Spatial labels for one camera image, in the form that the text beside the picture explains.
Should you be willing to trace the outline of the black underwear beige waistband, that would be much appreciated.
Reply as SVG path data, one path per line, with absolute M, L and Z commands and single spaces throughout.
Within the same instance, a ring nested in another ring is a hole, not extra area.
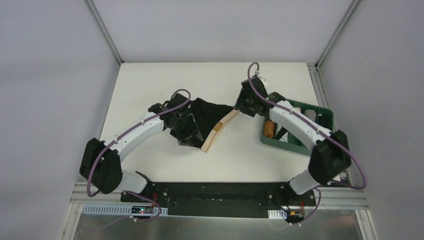
M 191 113 L 204 139 L 201 151 L 207 153 L 220 133 L 240 113 L 233 106 L 207 102 L 201 98 L 191 101 Z

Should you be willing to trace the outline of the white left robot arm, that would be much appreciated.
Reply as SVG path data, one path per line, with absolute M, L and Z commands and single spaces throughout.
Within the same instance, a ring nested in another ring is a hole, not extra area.
M 156 103 L 132 126 L 105 139 L 90 139 L 85 147 L 79 174 L 87 180 L 89 197 L 113 191 L 133 192 L 140 202 L 152 198 L 149 179 L 141 173 L 122 169 L 124 159 L 149 138 L 170 129 L 179 145 L 194 146 L 202 141 L 191 112 L 191 97 L 178 89 L 170 100 Z

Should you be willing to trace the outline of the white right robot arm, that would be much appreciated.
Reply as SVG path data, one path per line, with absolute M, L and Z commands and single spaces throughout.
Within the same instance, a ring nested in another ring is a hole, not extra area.
M 343 131 L 333 132 L 320 126 L 296 111 L 279 93 L 267 93 L 257 76 L 241 82 L 234 107 L 245 115 L 260 115 L 281 125 L 310 151 L 307 169 L 292 178 L 284 189 L 284 200 L 290 205 L 298 204 L 304 193 L 327 184 L 352 164 L 347 136 Z

